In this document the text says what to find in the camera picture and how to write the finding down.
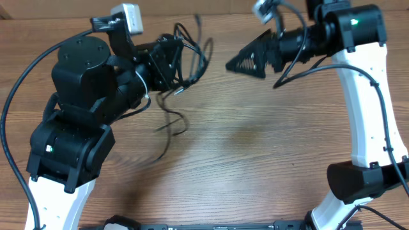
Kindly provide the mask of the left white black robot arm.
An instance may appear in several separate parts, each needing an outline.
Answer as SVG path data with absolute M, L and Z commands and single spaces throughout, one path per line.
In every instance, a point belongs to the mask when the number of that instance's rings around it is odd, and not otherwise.
M 160 40 L 112 53 L 94 36 L 68 40 L 52 69 L 56 92 L 30 138 L 29 187 L 45 229 L 76 229 L 115 143 L 111 125 L 140 111 L 151 91 L 175 87 L 183 42 Z

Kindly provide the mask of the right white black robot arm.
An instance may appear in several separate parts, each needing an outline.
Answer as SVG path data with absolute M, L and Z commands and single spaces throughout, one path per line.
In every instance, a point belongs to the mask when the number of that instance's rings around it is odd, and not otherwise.
M 408 150 L 397 129 L 387 80 L 387 32 L 381 9 L 349 1 L 308 1 L 307 19 L 288 31 L 280 12 L 287 1 L 258 1 L 253 13 L 265 31 L 226 63 L 230 72 L 265 78 L 271 66 L 279 88 L 328 69 L 336 70 L 348 110 L 351 160 L 327 168 L 330 190 L 303 220 L 278 220 L 274 229 L 361 229 L 352 221 L 386 191 L 408 188 Z

